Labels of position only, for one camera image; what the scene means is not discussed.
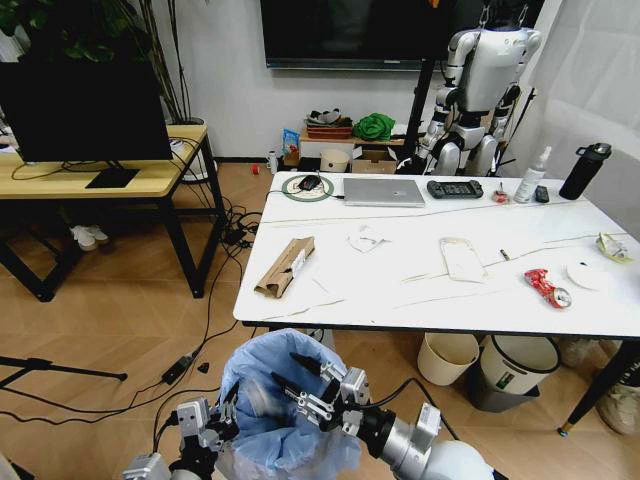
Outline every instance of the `wooden floor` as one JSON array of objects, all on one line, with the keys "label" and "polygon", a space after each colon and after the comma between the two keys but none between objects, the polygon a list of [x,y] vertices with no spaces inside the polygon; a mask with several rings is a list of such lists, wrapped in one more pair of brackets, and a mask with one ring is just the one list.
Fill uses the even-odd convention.
[{"label": "wooden floor", "polygon": [[[262,210],[271,178],[265,168],[259,176],[253,176],[247,165],[220,167],[223,194],[248,210]],[[177,203],[194,205],[197,201],[192,192],[180,187]],[[0,267],[0,354],[126,371],[129,379],[120,383],[56,372],[32,373],[12,384],[13,388],[77,408],[118,408],[128,404],[136,390],[156,383],[178,356],[200,341],[207,302],[191,297],[164,229],[158,225],[110,227],[112,245],[84,255],[50,304],[35,301]],[[186,225],[196,253],[204,244],[208,228],[205,223]],[[50,261],[47,252],[28,238],[19,237],[14,247],[34,268],[46,269]],[[246,262],[246,255],[239,258]],[[223,260],[224,254],[219,251],[210,279]],[[233,325],[231,312],[239,278],[238,266],[228,262],[214,289],[211,332]],[[251,332],[237,325],[229,334],[211,341],[198,361],[211,363],[209,373],[195,371],[177,390],[218,386],[225,361]],[[374,398],[386,395],[406,377],[418,375],[420,334],[349,331],[336,333],[335,340],[347,364],[367,370]],[[542,384],[538,401],[500,415],[475,410],[458,384],[429,389],[459,436],[512,479],[637,479],[640,437],[613,433],[595,411],[576,426],[570,438],[562,439],[555,432],[587,388],[593,369],[602,362],[596,355],[578,370],[561,368]],[[10,372],[0,369],[0,378]],[[152,398],[166,388],[151,389],[139,399]],[[190,396],[195,395],[174,398],[168,407]],[[410,387],[390,408],[413,421],[421,402],[419,391]],[[153,418],[159,403],[93,425],[23,424],[0,415],[0,451],[40,479],[118,479],[133,456],[151,450]],[[0,410],[52,420],[96,418],[3,391]],[[167,431],[160,446],[161,453],[171,461],[177,457],[178,448],[174,430]],[[384,464],[367,454],[362,455],[360,465],[340,479],[392,478]]]}]

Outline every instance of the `round coaster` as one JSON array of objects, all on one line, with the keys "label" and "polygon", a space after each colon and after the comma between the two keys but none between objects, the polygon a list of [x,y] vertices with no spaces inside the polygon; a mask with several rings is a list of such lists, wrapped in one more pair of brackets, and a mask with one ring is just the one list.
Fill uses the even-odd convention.
[{"label": "round coaster", "polygon": [[589,290],[602,290],[605,282],[603,272],[582,263],[567,265],[567,275],[576,285]]},{"label": "round coaster", "polygon": [[282,192],[296,202],[319,202],[333,195],[333,183],[323,176],[320,176],[321,183],[313,190],[309,190],[308,192],[300,190],[300,182],[308,175],[291,177],[282,185]]}]

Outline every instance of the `white table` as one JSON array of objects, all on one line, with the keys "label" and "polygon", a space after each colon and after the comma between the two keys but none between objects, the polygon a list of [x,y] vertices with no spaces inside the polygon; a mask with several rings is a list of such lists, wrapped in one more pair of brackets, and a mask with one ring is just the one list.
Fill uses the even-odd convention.
[{"label": "white table", "polygon": [[[286,180],[299,175],[278,173],[271,190],[280,190]],[[347,174],[323,176],[335,185],[333,195],[343,193],[342,178]],[[416,181],[424,208],[349,207],[337,198],[301,203],[280,192],[269,194],[235,318],[263,327],[640,338],[640,261],[617,264],[599,252],[595,239],[599,232],[612,234],[639,260],[640,244],[587,199],[559,197],[562,181],[543,180],[548,204],[498,205],[491,200],[492,192],[502,182],[512,195],[519,179],[479,178],[485,191],[482,199],[435,200],[426,192],[429,180],[464,179],[400,178]],[[360,253],[347,241],[349,232],[360,225],[392,241]],[[254,286],[289,241],[307,236],[315,237],[316,251],[284,296],[276,300],[255,292]],[[451,280],[440,252],[443,237],[470,240],[490,280]],[[606,288],[592,291],[574,284],[566,265],[579,262],[605,272]],[[555,285],[571,293],[570,308],[552,308],[526,284],[523,273],[533,268],[548,269]]]}]

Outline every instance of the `black monitor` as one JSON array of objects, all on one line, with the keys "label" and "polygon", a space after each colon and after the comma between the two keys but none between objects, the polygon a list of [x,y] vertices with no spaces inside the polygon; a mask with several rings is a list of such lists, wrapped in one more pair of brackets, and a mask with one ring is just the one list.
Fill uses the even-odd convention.
[{"label": "black monitor", "polygon": [[122,160],[171,160],[149,63],[0,63],[0,107],[25,162],[104,161],[87,188],[126,186]]}]

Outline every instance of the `blue trash bag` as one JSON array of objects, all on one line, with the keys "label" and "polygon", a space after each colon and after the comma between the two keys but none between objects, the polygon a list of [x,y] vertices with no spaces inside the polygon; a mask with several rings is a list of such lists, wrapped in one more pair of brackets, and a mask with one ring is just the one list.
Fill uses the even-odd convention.
[{"label": "blue trash bag", "polygon": [[321,432],[297,413],[296,403],[271,377],[271,372],[279,373],[320,397],[326,382],[296,363],[290,352],[344,367],[335,352],[292,329],[262,335],[239,347],[225,365],[220,387],[224,398],[240,381],[236,403],[240,433],[216,464],[228,480],[330,480],[341,470],[358,466],[359,441],[339,428]]}]

